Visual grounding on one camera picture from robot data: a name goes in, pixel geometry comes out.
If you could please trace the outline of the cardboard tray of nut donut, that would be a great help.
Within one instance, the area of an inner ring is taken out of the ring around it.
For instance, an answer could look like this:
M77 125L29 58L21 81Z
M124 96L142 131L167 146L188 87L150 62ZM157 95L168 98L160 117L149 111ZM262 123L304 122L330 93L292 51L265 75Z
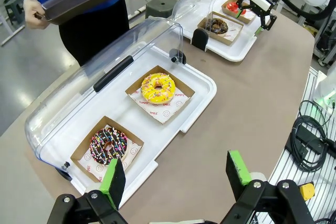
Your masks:
M244 25L220 13L211 12L197 27L206 30L211 38L230 46L239 37Z

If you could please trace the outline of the printed paper under yellow donut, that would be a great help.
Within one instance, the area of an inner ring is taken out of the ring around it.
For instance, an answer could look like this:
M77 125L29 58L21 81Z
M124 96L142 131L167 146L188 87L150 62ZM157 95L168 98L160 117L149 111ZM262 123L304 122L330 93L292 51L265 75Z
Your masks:
M140 89L137 89L134 93L128 94L128 96L140 106L151 117L164 124L173 115L175 115L190 99L181 90L175 91L174 97L168 103L152 104L146 101L141 95Z

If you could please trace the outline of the white display case base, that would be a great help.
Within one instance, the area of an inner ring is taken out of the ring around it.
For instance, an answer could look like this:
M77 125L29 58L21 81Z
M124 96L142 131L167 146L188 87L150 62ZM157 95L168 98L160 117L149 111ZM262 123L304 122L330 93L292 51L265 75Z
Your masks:
M198 28L197 25L205 17L206 15L197 13L184 14L176 21L183 27L184 36L188 39L192 39L194 30ZM240 32L239 37L230 46L227 46L209 36L204 51L210 50L232 62L242 61L257 40L255 32L260 26L260 21L255 18L249 24L242 24L244 27Z
M57 128L51 139L53 147L58 151L66 147L66 154L71 157L93 126L103 116L107 116L143 140L144 150L125 172L123 202L126 202L150 177L158 166L156 158L179 132L186 133L189 130L217 91L216 84L210 77L188 64L169 63L163 57L165 52L166 50L154 46L103 90L95 95L91 94L85 106L72 112L66 118L66 122ZM168 70L195 91L186 107L164 124L147 114L125 92L155 66ZM84 193L95 183L71 159L70 170L66 173L70 175L72 185L80 193Z

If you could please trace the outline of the cardboard tray of sprinkle donut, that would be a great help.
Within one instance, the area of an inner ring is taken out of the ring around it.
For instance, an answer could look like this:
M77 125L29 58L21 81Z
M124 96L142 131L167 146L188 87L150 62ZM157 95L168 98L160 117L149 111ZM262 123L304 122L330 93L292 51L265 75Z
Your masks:
M76 150L73 152L71 155L71 160L74 162L74 164L82 171L84 172L90 179L92 179L94 182L100 182L98 181L91 173L87 172L80 164L79 160L83 157L84 153L86 152L86 149L89 144L89 138L94 135L94 133L101 128L105 127L106 125L115 127L119 129L120 131L124 132L125 134L128 135L129 138L131 137L136 137L137 139L141 140L138 138L136 135L134 135L132 132L124 128L122 125L119 123L115 122L114 120L110 119L107 116L103 116L102 119L92 128L92 130L88 133L88 135L82 140L82 142L79 144L79 146L76 148Z

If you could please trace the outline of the cardboard tray of yellow donut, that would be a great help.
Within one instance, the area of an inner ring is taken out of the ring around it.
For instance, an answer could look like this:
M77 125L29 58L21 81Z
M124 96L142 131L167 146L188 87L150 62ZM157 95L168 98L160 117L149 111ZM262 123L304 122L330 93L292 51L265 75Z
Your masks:
M166 73L166 74L168 74L174 80L175 85L176 85L176 90L177 89L181 90L186 96L190 97L190 99L195 94L195 91L192 88L190 88L187 84L185 84L183 81L181 81L180 79L178 79L176 76L174 76L168 70L166 70L166 69L164 69L164 68L162 68L160 66L155 66L154 68L152 68L151 70L149 70L148 72L146 72L143 76L141 76L137 81L135 81L131 86L129 86L126 89L126 91L125 91L126 94L127 95L128 94L132 94L137 89L140 89L140 91L141 91L141 83L144 80L144 78L147 77L147 76L149 76L150 74L159 73L159 72L160 73Z

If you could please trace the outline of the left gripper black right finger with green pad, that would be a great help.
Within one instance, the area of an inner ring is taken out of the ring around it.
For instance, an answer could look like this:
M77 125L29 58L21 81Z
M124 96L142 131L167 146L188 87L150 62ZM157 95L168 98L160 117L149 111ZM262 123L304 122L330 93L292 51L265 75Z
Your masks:
M289 179L276 185L252 179L239 151L228 151L226 174L236 202L220 224L249 224L265 212L274 224L314 224L299 186Z

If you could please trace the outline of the red donut in tray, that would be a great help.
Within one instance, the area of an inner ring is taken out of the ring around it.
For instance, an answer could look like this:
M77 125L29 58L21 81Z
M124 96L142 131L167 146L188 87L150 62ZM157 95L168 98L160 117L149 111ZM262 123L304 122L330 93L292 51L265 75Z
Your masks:
M226 5L227 5L229 2L237 2L237 0L227 0L227 1L222 5L222 12L223 12L224 14L230 16L230 17L233 17L233 18L237 19L235 14L232 14L231 12L229 12L229 11L226 9ZM249 24L251 21L253 21L253 20L251 20L250 22L247 23L247 22L246 22L247 20L243 17L243 15L239 16L239 18L238 18L237 20L243 22L244 24Z

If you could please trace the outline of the chocolate donut with rainbow sprinkles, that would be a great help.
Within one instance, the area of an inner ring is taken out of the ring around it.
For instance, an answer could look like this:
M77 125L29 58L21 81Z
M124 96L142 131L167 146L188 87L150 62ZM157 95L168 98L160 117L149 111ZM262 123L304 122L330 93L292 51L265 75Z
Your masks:
M128 147L127 136L114 127L104 127L97 131L90 141L93 159L104 166L112 159L122 159Z

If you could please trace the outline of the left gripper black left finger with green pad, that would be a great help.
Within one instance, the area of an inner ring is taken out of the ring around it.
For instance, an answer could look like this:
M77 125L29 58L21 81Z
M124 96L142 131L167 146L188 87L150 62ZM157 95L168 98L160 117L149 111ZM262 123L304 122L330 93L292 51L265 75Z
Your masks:
M76 198L57 197L47 224L128 224L119 213L125 188L125 173L120 159L113 159L98 189Z

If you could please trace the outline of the person's right hand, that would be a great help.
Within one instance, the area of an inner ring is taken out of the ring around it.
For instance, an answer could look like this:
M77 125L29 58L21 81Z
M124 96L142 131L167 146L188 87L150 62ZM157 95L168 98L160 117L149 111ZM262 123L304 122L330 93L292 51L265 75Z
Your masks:
M24 0L23 8L25 12L26 26L31 29L45 29L49 26L49 22L45 18L37 18L36 13L44 16L45 11L42 4L38 0Z

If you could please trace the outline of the yellow block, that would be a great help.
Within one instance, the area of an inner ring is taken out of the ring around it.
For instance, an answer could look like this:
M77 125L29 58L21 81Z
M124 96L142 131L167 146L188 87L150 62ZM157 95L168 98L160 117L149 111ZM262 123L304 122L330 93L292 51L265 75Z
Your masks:
M315 195L315 187L313 182L300 185L299 190L304 201L311 199Z

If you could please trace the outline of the chocolate donut with nut bits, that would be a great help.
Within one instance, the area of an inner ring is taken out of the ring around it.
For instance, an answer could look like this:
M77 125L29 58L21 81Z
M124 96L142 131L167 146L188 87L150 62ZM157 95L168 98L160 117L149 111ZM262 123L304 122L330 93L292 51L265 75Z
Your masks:
M226 22L220 18L207 19L204 28L217 35L224 34L228 31Z

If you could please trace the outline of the yellow glazed sprinkle donut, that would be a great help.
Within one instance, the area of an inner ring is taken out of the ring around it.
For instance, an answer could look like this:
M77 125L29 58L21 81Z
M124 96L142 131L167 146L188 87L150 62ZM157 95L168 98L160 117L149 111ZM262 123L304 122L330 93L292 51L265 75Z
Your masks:
M174 97L176 85L166 73L153 73L145 77L141 83L143 98L152 104L168 103Z

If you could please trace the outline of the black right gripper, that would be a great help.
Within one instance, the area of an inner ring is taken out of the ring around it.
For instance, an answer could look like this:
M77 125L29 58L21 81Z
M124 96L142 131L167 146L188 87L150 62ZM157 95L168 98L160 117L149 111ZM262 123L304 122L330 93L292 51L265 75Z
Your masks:
M255 35L259 35L263 30L270 30L277 20L277 16L270 14L271 10L274 8L274 6L279 2L279 0L267 0L271 7L264 11L260 7L258 7L253 2L247 5L244 5L244 0L237 0L236 4L238 6L238 13L236 15L236 18L238 19L239 16L243 13L244 10L250 9L253 13L255 13L258 17L260 17L260 26L256 30Z

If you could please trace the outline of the black power adapter box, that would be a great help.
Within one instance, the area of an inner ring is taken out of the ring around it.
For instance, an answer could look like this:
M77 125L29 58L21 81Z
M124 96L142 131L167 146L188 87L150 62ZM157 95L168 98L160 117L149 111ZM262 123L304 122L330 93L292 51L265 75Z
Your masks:
M292 141L290 135L286 142L285 149L294 158L300 158L300 157L306 158L309 151L313 151L313 153L315 153L316 155L321 155L323 153L324 148L323 142L302 125L299 126L294 139L294 146L296 147L296 150L299 153L299 155L295 155L295 151L293 150L291 142Z

